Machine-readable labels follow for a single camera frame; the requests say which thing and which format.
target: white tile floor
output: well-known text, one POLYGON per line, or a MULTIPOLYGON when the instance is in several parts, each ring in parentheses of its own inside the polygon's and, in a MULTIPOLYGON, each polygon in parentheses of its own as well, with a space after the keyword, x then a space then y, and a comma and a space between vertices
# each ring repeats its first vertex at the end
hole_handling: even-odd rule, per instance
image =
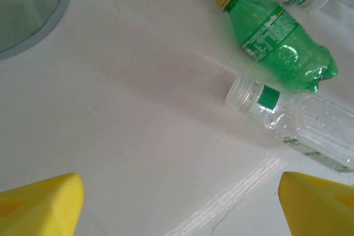
MULTIPOLYGON (((336 58, 320 93, 354 104, 353 13, 291 9, 336 58)), ((0 190, 75 171, 76 235, 290 235, 284 171, 352 184, 223 103, 235 74, 272 75, 214 0, 71 0, 55 30, 0 61, 0 190)))

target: white floor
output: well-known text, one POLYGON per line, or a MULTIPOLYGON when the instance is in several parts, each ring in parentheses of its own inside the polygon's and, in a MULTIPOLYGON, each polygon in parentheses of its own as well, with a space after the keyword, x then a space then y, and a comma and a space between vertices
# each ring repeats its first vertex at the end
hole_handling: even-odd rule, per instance
MULTIPOLYGON (((292 9, 336 58, 326 97, 354 104, 353 15, 292 9)), ((353 184, 278 143, 224 99, 242 72, 214 0, 71 0, 54 31, 0 61, 0 190, 78 172, 78 236, 290 235, 284 171, 353 184)))

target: gray mesh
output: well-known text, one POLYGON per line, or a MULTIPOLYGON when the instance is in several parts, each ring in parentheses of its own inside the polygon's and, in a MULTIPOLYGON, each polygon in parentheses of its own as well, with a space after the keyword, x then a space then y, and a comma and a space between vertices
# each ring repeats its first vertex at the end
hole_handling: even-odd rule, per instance
POLYGON ((37 33, 60 0, 0 0, 0 53, 37 33))

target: green plastic bottle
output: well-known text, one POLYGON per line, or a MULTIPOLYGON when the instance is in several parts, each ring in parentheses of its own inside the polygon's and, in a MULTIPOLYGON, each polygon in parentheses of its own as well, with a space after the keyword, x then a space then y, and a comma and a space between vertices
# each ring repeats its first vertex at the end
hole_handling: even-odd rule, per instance
POLYGON ((291 89, 318 90, 321 80, 337 74, 337 65, 324 46, 277 2, 216 0, 230 14, 236 41, 291 89))

